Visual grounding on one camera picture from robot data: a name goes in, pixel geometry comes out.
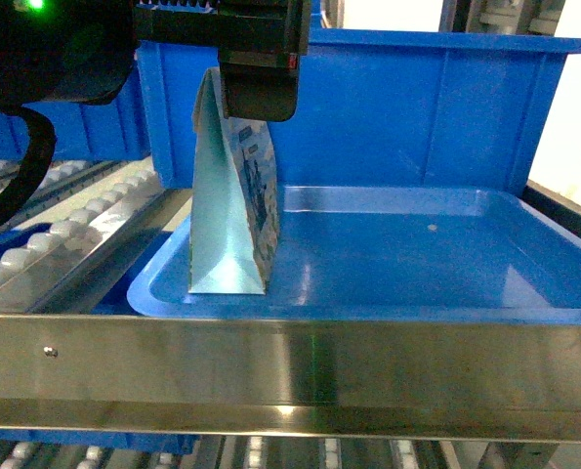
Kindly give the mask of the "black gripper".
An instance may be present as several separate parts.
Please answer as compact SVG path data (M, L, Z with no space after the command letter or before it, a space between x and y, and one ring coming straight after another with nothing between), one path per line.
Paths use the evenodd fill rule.
M141 1L134 26L141 40L216 48L226 118L284 122L295 114L310 1Z

